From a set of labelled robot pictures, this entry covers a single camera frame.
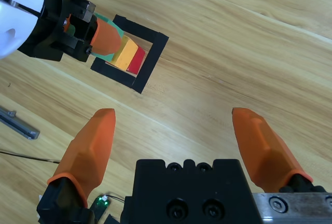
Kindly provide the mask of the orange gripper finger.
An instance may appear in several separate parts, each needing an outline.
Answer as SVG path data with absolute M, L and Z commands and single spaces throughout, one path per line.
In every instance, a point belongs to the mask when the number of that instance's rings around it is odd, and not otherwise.
M 266 193 L 325 192 L 301 167 L 266 120 L 248 108 L 234 108 L 232 122 L 251 181 Z
M 112 150 L 115 110 L 99 109 L 70 142 L 37 206 L 39 223 L 98 223 L 109 201 L 89 194 L 104 177 Z

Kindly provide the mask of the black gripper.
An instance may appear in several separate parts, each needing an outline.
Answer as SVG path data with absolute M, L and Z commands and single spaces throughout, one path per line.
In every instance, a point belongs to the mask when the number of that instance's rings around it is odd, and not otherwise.
M 91 52 L 116 53 L 121 37 L 116 27 L 94 15 L 88 0 L 44 0 L 36 26 L 19 51 L 33 58 L 61 61 L 64 54 L 86 62 Z

